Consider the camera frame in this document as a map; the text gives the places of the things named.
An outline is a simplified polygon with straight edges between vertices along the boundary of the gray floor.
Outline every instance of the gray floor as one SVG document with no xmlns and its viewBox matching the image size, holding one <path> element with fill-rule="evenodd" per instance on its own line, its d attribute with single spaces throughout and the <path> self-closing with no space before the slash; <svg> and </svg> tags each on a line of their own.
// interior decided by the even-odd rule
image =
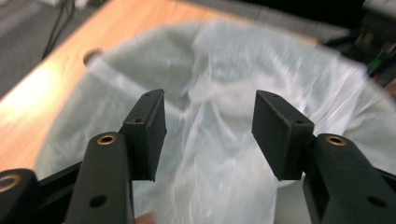
<svg viewBox="0 0 396 224">
<path fill-rule="evenodd" d="M 347 33 L 343 28 L 235 0 L 188 1 L 323 40 Z M 59 8 L 47 7 L 33 0 L 9 0 L 5 6 L 0 2 L 0 98 L 40 63 L 58 12 Z M 72 34 L 93 12 L 93 8 L 77 10 L 58 43 Z"/>
</svg>

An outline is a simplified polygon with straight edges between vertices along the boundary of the translucent plastic sheet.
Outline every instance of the translucent plastic sheet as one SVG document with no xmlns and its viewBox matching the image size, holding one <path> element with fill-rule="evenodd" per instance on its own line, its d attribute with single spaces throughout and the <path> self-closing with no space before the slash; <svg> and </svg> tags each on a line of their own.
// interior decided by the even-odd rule
<svg viewBox="0 0 396 224">
<path fill-rule="evenodd" d="M 222 21 L 162 27 L 91 61 L 36 171 L 44 177 L 80 161 L 88 141 L 117 131 L 142 93 L 164 89 L 168 134 L 156 182 L 134 182 L 135 213 L 154 211 L 160 223 L 273 223 L 277 181 L 251 134 L 255 91 L 282 95 L 316 123 L 315 134 L 347 130 L 368 155 L 376 150 L 377 159 L 384 148 L 395 158 L 382 143 L 366 146 L 365 135 L 381 129 L 376 123 L 360 135 L 373 105 L 371 116 L 395 118 L 381 97 L 362 99 L 364 88 L 383 96 L 367 87 L 364 72 L 270 27 Z M 393 142 L 394 127 L 386 127 Z"/>
</svg>

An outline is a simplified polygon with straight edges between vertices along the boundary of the wooden surface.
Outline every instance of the wooden surface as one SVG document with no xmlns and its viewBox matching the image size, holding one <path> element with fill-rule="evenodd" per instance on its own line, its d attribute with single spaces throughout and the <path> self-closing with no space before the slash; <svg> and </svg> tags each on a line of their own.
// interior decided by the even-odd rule
<svg viewBox="0 0 396 224">
<path fill-rule="evenodd" d="M 85 72 L 88 52 L 163 24 L 215 18 L 237 20 L 180 1 L 109 1 L 0 102 L 0 171 L 35 166 L 50 126 Z"/>
</svg>

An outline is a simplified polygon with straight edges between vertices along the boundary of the black cable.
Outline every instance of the black cable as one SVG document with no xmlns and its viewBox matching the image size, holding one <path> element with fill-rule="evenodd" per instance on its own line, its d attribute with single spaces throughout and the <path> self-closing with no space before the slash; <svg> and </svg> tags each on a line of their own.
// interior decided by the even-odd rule
<svg viewBox="0 0 396 224">
<path fill-rule="evenodd" d="M 59 36 L 60 36 L 60 35 L 62 34 L 62 32 L 64 31 L 64 28 L 65 28 L 65 27 L 69 24 L 69 22 L 72 20 L 73 15 L 74 15 L 74 13 L 75 13 L 75 9 L 76 9 L 76 6 L 75 6 L 74 0 L 72 0 L 72 8 L 71 8 L 70 13 L 69 13 L 69 10 L 68 10 L 68 8 L 67 8 L 67 2 L 61 4 L 61 11 L 60 11 L 60 13 L 58 14 L 58 17 L 57 17 L 57 19 L 56 19 L 56 22 L 54 23 L 53 28 L 52 28 L 52 30 L 51 30 L 51 32 L 50 32 L 49 41 L 48 41 L 48 43 L 47 43 L 46 48 L 44 49 L 44 52 L 43 52 L 43 55 L 42 55 L 42 59 L 46 58 L 46 57 L 52 52 L 52 50 L 54 49 L 54 47 L 55 47 L 55 45 L 56 45 L 56 42 L 57 42 L 58 39 L 59 39 Z M 64 14 L 65 11 L 66 11 L 66 13 L 67 13 L 66 21 L 61 25 L 61 27 L 59 28 L 58 32 L 56 33 L 56 30 L 57 30 L 57 28 L 58 28 L 58 26 L 59 26 L 59 23 L 60 23 L 60 20 L 61 20 L 61 18 L 62 18 L 62 15 Z"/>
</svg>

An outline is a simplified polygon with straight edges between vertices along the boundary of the plastic wrap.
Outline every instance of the plastic wrap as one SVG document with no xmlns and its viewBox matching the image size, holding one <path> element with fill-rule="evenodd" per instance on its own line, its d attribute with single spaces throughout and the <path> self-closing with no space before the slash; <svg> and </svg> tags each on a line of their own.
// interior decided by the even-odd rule
<svg viewBox="0 0 396 224">
<path fill-rule="evenodd" d="M 162 27 L 91 61 L 36 171 L 44 177 L 80 161 L 91 137 L 117 131 L 142 93 L 164 89 L 168 134 L 156 182 L 134 182 L 136 215 L 154 211 L 160 223 L 273 223 L 277 181 L 251 134 L 255 91 L 282 95 L 316 123 L 315 134 L 348 129 L 360 138 L 360 112 L 371 107 L 357 107 L 365 102 L 364 73 L 271 27 Z"/>
</svg>

